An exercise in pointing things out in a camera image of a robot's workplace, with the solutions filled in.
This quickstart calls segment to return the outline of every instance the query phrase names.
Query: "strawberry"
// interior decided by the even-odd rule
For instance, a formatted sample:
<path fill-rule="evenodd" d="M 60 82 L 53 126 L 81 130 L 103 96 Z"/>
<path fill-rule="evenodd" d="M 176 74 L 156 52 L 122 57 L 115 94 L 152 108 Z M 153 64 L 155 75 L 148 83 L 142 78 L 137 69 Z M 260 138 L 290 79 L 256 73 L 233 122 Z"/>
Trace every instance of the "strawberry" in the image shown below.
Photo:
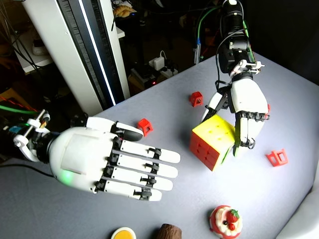
<path fill-rule="evenodd" d="M 227 222 L 228 223 L 235 223 L 239 219 L 238 212 L 234 209 L 230 210 L 226 214 Z"/>
<path fill-rule="evenodd" d="M 231 231 L 233 231 L 233 230 L 235 230 L 235 225 L 232 224 L 232 223 L 230 223 L 230 224 L 228 224 L 228 228 L 229 228 Z"/>

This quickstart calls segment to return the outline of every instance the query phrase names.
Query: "yellow cube face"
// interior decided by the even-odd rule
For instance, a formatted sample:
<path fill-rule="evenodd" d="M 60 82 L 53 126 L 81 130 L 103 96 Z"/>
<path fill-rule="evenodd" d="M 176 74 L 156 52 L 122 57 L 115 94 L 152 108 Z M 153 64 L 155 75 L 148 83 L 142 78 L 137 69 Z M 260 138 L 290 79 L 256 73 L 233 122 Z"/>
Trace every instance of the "yellow cube face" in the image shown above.
<path fill-rule="evenodd" d="M 209 146 L 224 154 L 235 143 L 235 127 L 214 115 L 192 130 Z"/>

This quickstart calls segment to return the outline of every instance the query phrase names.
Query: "white light strip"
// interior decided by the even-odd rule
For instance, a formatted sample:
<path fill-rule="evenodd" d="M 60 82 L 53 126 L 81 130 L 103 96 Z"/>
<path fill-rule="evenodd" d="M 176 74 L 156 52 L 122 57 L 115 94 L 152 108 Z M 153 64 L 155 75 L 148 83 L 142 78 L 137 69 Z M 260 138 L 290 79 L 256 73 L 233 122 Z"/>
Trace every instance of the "white light strip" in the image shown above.
<path fill-rule="evenodd" d="M 103 74 L 104 80 L 106 82 L 106 85 L 107 85 L 109 93 L 110 93 L 110 96 L 111 96 L 111 99 L 112 99 L 112 103 L 113 103 L 113 105 L 116 105 L 114 97 L 113 97 L 113 94 L 112 94 L 112 91 L 111 91 L 110 84 L 108 82 L 108 78 L 106 77 L 106 74 L 105 74 L 105 71 L 104 71 L 102 60 L 101 60 L 98 48 L 97 48 L 95 40 L 94 40 L 94 36 L 93 36 L 92 30 L 91 30 L 89 19 L 88 19 L 87 15 L 86 15 L 82 0 L 79 0 L 79 4 L 80 4 L 80 7 L 81 7 L 83 16 L 84 16 L 84 21 L 85 21 L 86 27 L 88 28 L 88 31 L 89 31 L 89 35 L 90 35 L 90 38 L 91 38 L 91 41 L 92 41 L 92 44 L 93 44 L 93 48 L 94 48 L 95 54 L 96 54 L 96 56 L 98 58 L 98 62 L 100 64 L 100 67 L 101 67 L 101 70 L 102 70 L 102 74 Z"/>

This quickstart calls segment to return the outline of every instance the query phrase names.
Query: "rubik's cube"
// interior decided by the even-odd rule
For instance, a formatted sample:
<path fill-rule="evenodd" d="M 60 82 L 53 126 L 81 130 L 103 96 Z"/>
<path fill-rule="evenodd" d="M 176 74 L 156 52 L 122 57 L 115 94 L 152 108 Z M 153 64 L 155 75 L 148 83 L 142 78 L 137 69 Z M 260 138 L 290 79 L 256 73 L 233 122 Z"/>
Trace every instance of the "rubik's cube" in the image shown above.
<path fill-rule="evenodd" d="M 214 115 L 192 130 L 190 151 L 211 171 L 223 163 L 235 143 L 235 128 Z"/>

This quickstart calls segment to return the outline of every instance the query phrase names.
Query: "yellow circle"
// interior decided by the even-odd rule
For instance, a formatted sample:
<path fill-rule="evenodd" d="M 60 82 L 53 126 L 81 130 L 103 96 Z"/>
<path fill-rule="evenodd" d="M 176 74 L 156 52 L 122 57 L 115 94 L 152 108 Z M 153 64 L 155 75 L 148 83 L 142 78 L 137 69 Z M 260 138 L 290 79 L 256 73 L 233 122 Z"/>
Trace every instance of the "yellow circle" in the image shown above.
<path fill-rule="evenodd" d="M 114 239 L 133 239 L 133 236 L 129 231 L 120 231 L 116 233 Z"/>

